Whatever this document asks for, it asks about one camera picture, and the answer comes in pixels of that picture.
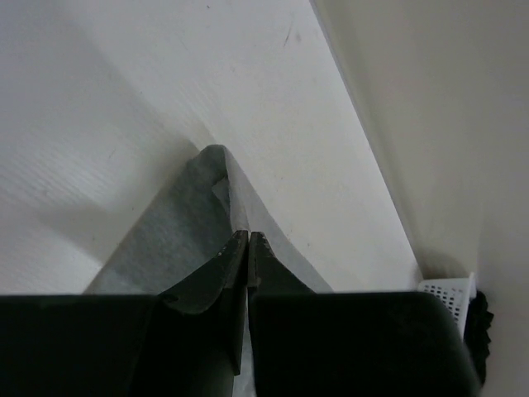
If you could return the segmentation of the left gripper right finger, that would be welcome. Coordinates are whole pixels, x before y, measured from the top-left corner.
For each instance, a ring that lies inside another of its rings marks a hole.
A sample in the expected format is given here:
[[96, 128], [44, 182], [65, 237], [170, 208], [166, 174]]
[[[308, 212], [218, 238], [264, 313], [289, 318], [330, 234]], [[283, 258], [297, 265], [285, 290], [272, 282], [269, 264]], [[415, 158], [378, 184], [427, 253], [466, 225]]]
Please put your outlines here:
[[259, 396], [477, 396], [450, 313], [417, 291], [319, 294], [251, 235], [249, 326]]

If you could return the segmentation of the grey tank top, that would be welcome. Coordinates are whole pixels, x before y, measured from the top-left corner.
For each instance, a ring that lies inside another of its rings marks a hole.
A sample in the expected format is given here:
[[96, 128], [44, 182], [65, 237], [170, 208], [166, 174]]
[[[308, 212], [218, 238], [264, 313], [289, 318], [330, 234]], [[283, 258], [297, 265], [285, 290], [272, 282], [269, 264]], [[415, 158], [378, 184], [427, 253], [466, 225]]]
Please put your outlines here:
[[[225, 146], [210, 145], [184, 167], [128, 232], [89, 291], [109, 300], [119, 294], [141, 320], [142, 347], [161, 293], [212, 259], [238, 231], [248, 233], [245, 323], [241, 372], [233, 396], [255, 395], [249, 326], [248, 262], [251, 235], [261, 232], [278, 260], [314, 292], [328, 283], [288, 241]], [[140, 358], [130, 393], [140, 394]]]

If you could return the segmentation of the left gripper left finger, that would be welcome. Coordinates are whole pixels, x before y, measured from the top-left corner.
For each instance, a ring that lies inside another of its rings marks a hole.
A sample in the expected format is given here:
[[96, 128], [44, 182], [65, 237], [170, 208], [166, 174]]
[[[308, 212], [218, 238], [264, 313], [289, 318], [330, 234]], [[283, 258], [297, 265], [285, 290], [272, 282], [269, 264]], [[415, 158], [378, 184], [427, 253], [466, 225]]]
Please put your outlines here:
[[248, 233], [160, 294], [140, 358], [142, 396], [230, 396], [241, 372]]

